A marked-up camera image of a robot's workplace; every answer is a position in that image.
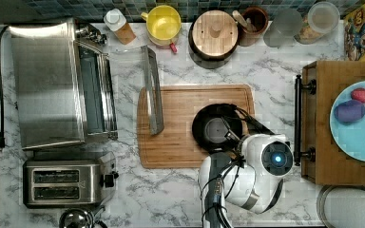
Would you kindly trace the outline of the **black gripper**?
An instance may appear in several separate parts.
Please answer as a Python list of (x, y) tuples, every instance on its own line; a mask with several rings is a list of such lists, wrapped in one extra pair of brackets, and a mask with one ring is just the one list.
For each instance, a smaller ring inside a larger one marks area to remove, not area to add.
[[(249, 137), (257, 134), (274, 135), (274, 132), (269, 128), (237, 106), (225, 106), (221, 120), (226, 128), (225, 140), (223, 141), (224, 149), (235, 149), (241, 146)], [(248, 133), (241, 136), (242, 122), (246, 123)]]

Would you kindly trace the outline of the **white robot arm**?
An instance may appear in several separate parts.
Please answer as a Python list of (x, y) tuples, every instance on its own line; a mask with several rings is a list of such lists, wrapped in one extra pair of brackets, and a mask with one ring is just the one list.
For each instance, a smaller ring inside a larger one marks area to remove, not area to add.
[(233, 228), (227, 202), (256, 214), (274, 207), (294, 161), (285, 136), (234, 104), (201, 109), (192, 133), (208, 152), (198, 176), (203, 228)]

